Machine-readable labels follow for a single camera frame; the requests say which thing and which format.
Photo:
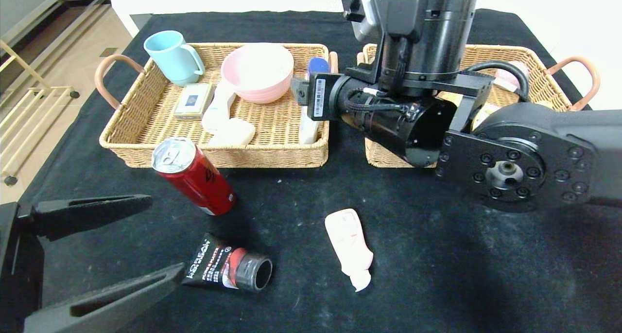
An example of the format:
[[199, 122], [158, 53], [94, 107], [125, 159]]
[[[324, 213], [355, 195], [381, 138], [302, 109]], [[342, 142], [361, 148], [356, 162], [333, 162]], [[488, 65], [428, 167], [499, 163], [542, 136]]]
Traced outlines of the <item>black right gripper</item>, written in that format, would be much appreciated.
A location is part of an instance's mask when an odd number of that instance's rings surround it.
[[342, 121], [358, 131], [371, 131], [367, 112], [351, 111], [349, 100], [367, 104], [369, 95], [362, 94], [369, 84], [342, 74], [319, 72], [308, 81], [304, 77], [291, 79], [291, 94], [298, 105], [309, 105], [307, 115], [314, 121]]

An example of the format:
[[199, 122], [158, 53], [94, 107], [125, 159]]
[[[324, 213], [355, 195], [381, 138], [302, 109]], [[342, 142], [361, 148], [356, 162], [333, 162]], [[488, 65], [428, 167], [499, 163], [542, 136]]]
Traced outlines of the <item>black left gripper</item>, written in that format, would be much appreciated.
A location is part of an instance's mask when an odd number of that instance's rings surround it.
[[33, 206], [32, 225], [17, 202], [2, 204], [0, 330], [3, 333], [115, 333], [168, 296], [181, 282], [184, 263], [40, 309], [44, 249], [38, 236], [56, 241], [125, 219], [152, 204], [149, 195], [44, 201]]

